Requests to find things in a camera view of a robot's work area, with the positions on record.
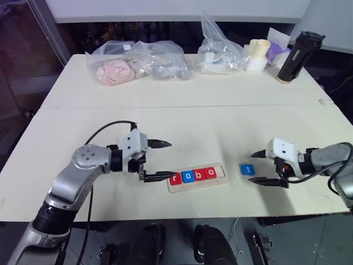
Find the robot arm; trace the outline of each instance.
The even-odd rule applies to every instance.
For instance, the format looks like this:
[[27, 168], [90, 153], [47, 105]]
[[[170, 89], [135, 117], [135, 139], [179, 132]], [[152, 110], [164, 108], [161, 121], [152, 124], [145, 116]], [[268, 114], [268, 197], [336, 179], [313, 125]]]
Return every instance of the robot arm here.
[[29, 223], [8, 265], [18, 264], [29, 246], [55, 248], [68, 237], [75, 216], [89, 194], [93, 182], [110, 172], [137, 172], [144, 182], [161, 181], [175, 172], [146, 174], [148, 147], [171, 146], [160, 140], [148, 140], [138, 129], [132, 129], [124, 138], [124, 148], [84, 145], [77, 149], [69, 165], [54, 180], [36, 218]]
[[[273, 138], [266, 150], [253, 153], [252, 157], [274, 160], [275, 171], [280, 179], [260, 177], [250, 179], [251, 182], [288, 188], [289, 183], [301, 183], [319, 174], [330, 176], [330, 190], [339, 195], [349, 209], [353, 208], [352, 144], [342, 142], [322, 149], [306, 149], [305, 153], [300, 153], [293, 144]], [[291, 181], [290, 177], [297, 177], [298, 180]]]

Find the plastic bag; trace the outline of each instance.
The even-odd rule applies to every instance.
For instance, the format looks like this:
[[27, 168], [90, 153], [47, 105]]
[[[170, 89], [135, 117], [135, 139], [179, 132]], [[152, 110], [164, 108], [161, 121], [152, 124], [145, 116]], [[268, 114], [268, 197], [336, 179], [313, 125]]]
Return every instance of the plastic bag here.
[[113, 86], [136, 78], [128, 63], [122, 59], [135, 43], [133, 41], [107, 41], [92, 54], [86, 54], [89, 72], [99, 82]]
[[195, 67], [201, 73], [235, 73], [243, 70], [243, 48], [228, 40], [219, 26], [204, 13], [201, 17], [204, 40], [197, 51]]
[[182, 48], [170, 40], [156, 43], [139, 41], [124, 55], [124, 59], [138, 76], [146, 73], [156, 79], [191, 77], [191, 68]]
[[86, 53], [87, 67], [96, 80], [113, 86], [145, 75], [156, 79], [191, 77], [184, 52], [173, 41], [139, 41], [126, 52], [125, 45], [130, 46], [131, 42], [109, 41], [91, 55]]

